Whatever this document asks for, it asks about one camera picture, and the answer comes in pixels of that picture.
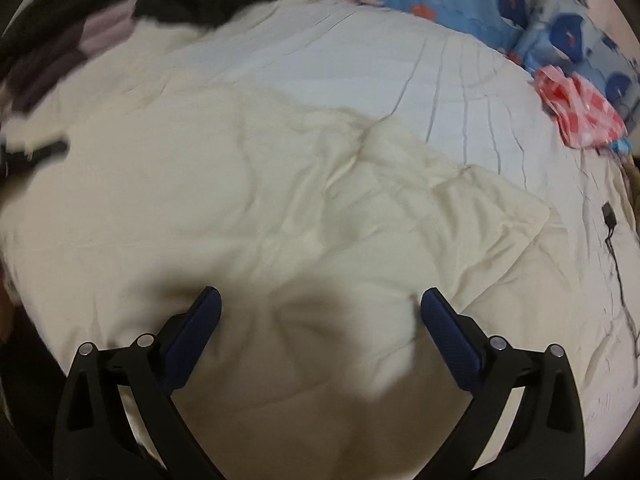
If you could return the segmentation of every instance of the silver screw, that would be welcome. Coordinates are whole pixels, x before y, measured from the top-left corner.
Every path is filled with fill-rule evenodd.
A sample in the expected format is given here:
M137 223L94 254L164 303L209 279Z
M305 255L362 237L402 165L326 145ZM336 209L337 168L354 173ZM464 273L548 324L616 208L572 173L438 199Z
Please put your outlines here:
M506 339L503 337L500 337L499 335L492 337L489 343L491 344L491 347L495 348L496 350L504 350L505 348L507 348Z
M155 338L151 334L143 334L137 340L138 346L140 348L146 348L151 346L155 341Z
M82 343L78 349L80 355L89 355L94 351L94 346L91 343Z
M564 355L564 348L560 345L551 345L551 355L555 355L556 357L562 357Z

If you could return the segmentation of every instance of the light blue fabric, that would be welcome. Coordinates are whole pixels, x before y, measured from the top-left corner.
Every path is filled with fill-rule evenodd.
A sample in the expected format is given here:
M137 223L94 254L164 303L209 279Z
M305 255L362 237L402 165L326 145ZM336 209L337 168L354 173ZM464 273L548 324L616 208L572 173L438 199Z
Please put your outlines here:
M628 131L640 121L638 64L593 24L586 0L360 1L412 12L471 34L509 54L532 75L549 64L567 75L578 72L613 104Z

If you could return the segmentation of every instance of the white mattress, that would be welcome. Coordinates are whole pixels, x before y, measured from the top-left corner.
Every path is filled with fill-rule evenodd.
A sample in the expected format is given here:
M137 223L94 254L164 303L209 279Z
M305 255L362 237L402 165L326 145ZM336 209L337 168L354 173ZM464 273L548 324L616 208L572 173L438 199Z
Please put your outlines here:
M393 114L453 161L501 174L555 207L568 230L583 320L575 331L584 369L574 373L591 470L640 398L638 364L600 211L611 202L618 216L613 245L626 302L640 319L640 245L615 164L593 150L564 147L526 72L470 36L413 16L333 0L281 5L271 12L273 7L262 7L247 21L204 36L186 27L140 25L127 43L59 85L32 118L11 120L7 137L35 144L68 129L140 60L162 56L177 71L258 82L308 104L354 108L372 118ZM29 302L37 276L17 262L6 264L21 278L18 291L44 341L68 367L75 348L68 334L52 325L46 304ZM82 333L72 339L79 344Z

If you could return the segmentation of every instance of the red checkered cloth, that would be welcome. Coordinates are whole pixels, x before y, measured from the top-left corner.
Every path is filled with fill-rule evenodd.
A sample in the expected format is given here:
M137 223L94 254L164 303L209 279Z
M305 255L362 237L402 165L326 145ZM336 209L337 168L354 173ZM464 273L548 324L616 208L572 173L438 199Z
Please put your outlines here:
M536 72L534 86L558 118L562 142L570 148L598 148L626 135L614 107L581 75L565 77L555 66Z

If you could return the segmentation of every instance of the bed sheet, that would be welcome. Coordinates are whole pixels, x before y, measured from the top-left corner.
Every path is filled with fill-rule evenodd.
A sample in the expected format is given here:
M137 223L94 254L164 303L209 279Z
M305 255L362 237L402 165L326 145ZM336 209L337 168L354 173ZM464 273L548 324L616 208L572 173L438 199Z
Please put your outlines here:
M253 25L246 30L231 23L201 34L143 23L126 44L63 82L28 121L11 120L7 138L24 142L28 131L28 143L35 144L65 130L138 60L162 55L177 70L188 66L212 79L250 80L308 104L354 108L373 118L395 115L453 161L501 174L554 206L568 230L580 276L583 322L575 329L585 366L576 379L591 470L640 397L636 352L600 211L611 202L618 216L613 245L630 314L640 319L640 246L615 163L593 150L564 147L529 75L470 36L336 1L283 4ZM42 307L26 307L52 346L47 326L38 323Z

